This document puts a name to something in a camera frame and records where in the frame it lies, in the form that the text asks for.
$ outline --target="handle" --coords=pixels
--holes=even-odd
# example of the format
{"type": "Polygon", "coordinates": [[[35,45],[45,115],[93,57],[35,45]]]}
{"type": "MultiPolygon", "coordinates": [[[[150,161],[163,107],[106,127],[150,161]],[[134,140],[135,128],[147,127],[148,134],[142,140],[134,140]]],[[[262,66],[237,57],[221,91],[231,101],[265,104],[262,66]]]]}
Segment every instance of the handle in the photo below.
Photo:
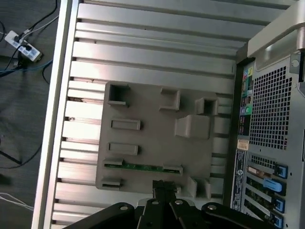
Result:
{"type": "Polygon", "coordinates": [[[249,41],[247,56],[254,57],[260,50],[304,26],[305,0],[299,0],[249,41]]]}

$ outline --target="blue latch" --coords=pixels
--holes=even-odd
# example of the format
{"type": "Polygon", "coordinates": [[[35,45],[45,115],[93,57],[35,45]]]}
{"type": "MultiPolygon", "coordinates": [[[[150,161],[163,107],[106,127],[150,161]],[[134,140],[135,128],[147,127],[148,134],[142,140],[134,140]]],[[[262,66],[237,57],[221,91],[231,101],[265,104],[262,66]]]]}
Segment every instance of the blue latch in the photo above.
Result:
{"type": "Polygon", "coordinates": [[[274,192],[282,191],[282,184],[269,178],[264,178],[263,186],[267,187],[268,189],[271,189],[274,192]]]}

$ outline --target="floor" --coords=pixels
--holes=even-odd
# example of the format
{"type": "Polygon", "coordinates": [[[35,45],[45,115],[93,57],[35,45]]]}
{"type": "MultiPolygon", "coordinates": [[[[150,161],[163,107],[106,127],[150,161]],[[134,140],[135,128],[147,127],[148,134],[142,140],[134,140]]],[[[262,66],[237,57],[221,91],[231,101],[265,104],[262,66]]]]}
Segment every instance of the floor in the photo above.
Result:
{"type": "MultiPolygon", "coordinates": [[[[54,0],[8,0],[0,1],[0,20],[7,31],[20,33],[41,17],[52,11],[54,0]]],[[[52,59],[57,21],[41,32],[29,37],[29,41],[44,56],[39,66],[52,59]]],[[[13,53],[5,41],[0,43],[0,69],[5,68],[13,53]]],[[[45,71],[50,78],[51,67],[45,71]]],[[[41,69],[34,72],[18,72],[0,79],[0,150],[27,160],[42,141],[49,85],[44,82],[41,69]]],[[[34,206],[40,153],[28,164],[16,169],[3,169],[15,164],[0,157],[0,174],[5,178],[0,183],[0,192],[9,193],[34,206]]],[[[1,228],[27,229],[31,227],[32,212],[12,203],[0,200],[1,228]]]]}

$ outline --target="ventilation grille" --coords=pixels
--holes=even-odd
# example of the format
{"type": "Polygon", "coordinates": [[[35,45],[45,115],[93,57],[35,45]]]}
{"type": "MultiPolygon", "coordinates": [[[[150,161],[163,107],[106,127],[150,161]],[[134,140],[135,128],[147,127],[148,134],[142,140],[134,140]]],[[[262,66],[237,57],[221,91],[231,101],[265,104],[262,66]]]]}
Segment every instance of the ventilation grille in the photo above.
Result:
{"type": "Polygon", "coordinates": [[[291,85],[286,67],[255,79],[251,144],[286,150],[291,85]]]}
{"type": "Polygon", "coordinates": [[[262,158],[260,156],[255,156],[255,155],[251,155],[251,157],[249,158],[251,162],[257,164],[257,165],[261,165],[261,166],[265,166],[271,169],[274,169],[275,167],[275,161],[273,160],[269,160],[266,158],[262,158]]]}

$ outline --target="label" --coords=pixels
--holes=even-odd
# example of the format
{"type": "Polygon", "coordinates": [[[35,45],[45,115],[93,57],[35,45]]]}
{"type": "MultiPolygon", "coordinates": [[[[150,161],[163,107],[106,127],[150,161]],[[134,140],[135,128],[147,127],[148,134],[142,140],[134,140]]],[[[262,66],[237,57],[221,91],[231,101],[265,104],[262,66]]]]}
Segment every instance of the label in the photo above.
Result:
{"type": "Polygon", "coordinates": [[[234,177],[231,194],[231,208],[240,211],[242,204],[246,152],[237,150],[235,154],[234,177]]]}
{"type": "Polygon", "coordinates": [[[239,139],[237,141],[237,149],[247,151],[249,149],[249,140],[239,139]]]}
{"type": "Polygon", "coordinates": [[[242,84],[242,101],[240,105],[240,119],[238,134],[249,136],[250,120],[253,104],[253,67],[245,69],[242,84]]]}

